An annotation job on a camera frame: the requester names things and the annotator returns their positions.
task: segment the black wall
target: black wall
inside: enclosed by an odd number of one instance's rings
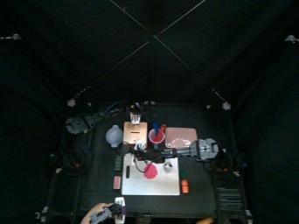
[[[0,6],[0,36],[22,37],[0,41],[1,219],[41,211],[48,155],[66,117],[80,111],[66,100],[90,86],[78,104],[228,101],[250,164],[245,187],[256,223],[296,223],[299,45],[284,42],[289,34],[299,37],[296,1]]]

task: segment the white bottle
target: white bottle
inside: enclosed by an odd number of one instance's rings
[[[113,125],[112,128],[106,131],[106,141],[110,144],[112,148],[116,148],[117,145],[122,142],[124,132]]]

